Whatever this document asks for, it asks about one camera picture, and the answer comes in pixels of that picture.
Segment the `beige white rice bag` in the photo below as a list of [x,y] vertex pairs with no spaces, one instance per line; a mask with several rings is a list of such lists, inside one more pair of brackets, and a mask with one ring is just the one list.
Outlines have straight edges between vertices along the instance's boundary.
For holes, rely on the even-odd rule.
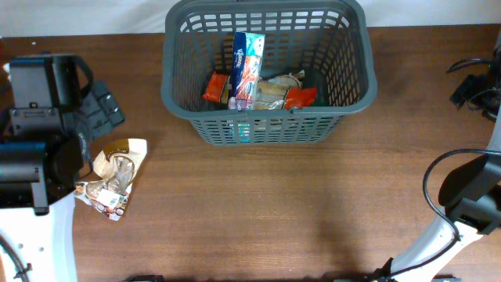
[[301,70],[295,74],[281,74],[268,79],[268,82],[274,84],[288,85],[295,88],[302,88],[303,80],[305,78],[305,71]]

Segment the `beige clear snack bag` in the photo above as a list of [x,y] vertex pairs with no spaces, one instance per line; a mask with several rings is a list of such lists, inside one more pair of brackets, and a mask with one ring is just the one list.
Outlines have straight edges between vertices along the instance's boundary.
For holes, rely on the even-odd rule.
[[107,144],[92,162],[92,171],[99,179],[77,183],[74,196],[108,219],[120,220],[147,152],[144,139],[119,139]]

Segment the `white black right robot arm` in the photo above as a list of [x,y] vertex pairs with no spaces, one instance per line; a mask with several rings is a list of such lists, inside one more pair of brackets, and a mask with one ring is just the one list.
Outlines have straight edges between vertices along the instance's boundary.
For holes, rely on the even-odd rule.
[[490,60],[470,58],[451,65],[449,72],[476,64],[488,65],[485,76],[468,76],[451,95],[457,108],[479,110],[494,121],[485,149],[476,158],[452,170],[445,178],[434,205],[427,183],[432,170],[448,157],[467,154],[449,151],[427,168],[422,184],[424,198],[436,214],[419,238],[396,258],[368,276],[368,281],[439,281],[439,272],[465,247],[500,227],[500,44]]

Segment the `orange-ended pasta packet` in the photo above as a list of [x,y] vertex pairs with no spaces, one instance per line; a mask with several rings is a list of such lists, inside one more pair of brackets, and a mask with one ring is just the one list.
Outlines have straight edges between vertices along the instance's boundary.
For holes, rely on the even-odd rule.
[[[206,87],[203,99],[228,106],[230,76],[213,73]],[[318,94],[317,88],[295,88],[274,84],[267,80],[258,82],[255,110],[290,110],[310,107]]]

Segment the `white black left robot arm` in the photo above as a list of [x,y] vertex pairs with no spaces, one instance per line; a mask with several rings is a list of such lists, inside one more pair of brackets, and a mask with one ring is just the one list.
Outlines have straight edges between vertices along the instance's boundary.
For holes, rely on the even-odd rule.
[[1,256],[9,281],[75,281],[74,191],[90,144],[124,115],[71,54],[19,56],[1,114]]

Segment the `multicolour tissue pack bundle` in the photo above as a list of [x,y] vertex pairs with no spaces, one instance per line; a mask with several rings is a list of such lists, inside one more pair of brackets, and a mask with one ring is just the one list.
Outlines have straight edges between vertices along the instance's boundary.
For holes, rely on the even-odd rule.
[[265,49],[265,35],[238,31],[233,37],[228,108],[249,111],[255,108],[258,82]]

